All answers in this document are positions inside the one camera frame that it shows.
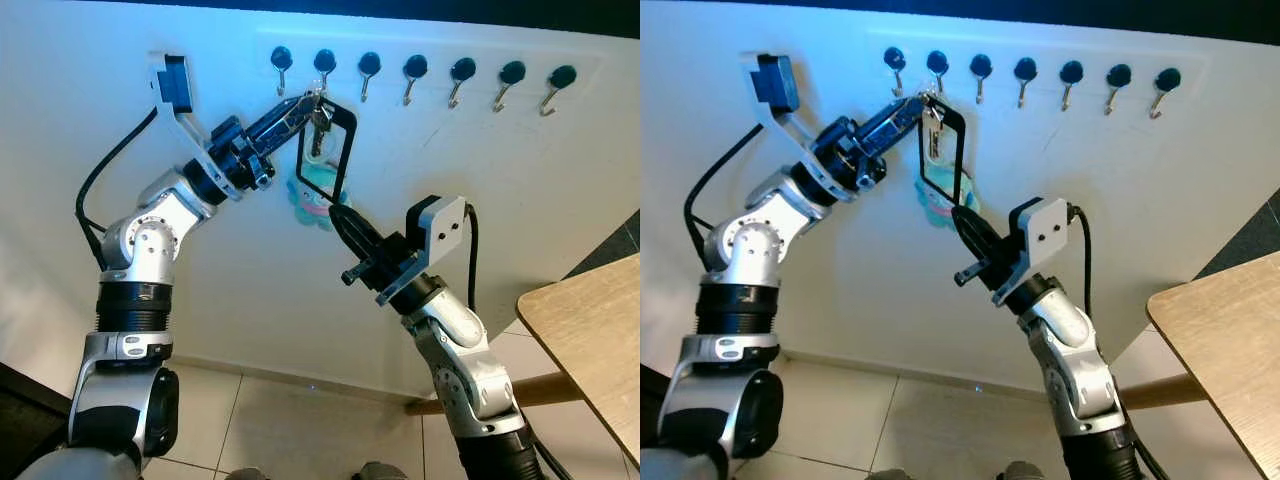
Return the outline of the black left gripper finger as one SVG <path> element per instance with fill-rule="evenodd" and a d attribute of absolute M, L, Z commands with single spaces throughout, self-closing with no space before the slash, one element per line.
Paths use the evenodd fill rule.
<path fill-rule="evenodd" d="M 891 148 L 919 127 L 936 101 L 895 101 L 872 118 L 872 147 Z"/>
<path fill-rule="evenodd" d="M 284 99 L 250 127 L 251 136 L 288 136 L 303 125 L 323 97 L 317 93 Z"/>
<path fill-rule="evenodd" d="M 279 148 L 310 120 L 319 100 L 283 100 L 260 118 L 260 148 Z"/>
<path fill-rule="evenodd" d="M 922 123 L 925 110 L 934 106 L 931 95 L 896 99 L 861 125 L 863 136 L 896 136 Z"/>

